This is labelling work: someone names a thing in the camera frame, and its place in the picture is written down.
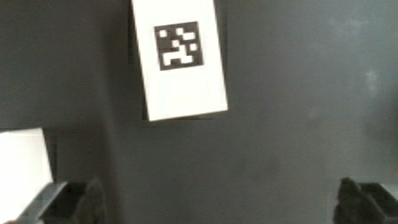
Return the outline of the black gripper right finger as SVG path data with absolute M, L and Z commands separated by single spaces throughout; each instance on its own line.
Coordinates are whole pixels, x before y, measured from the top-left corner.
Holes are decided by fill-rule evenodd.
M 398 224 L 398 184 L 342 179 L 335 224 Z

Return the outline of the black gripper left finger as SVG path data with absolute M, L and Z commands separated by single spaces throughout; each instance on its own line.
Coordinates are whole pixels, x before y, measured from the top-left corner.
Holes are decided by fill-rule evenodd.
M 18 224 L 107 224 L 105 191 L 98 178 L 50 183 L 16 218 Z

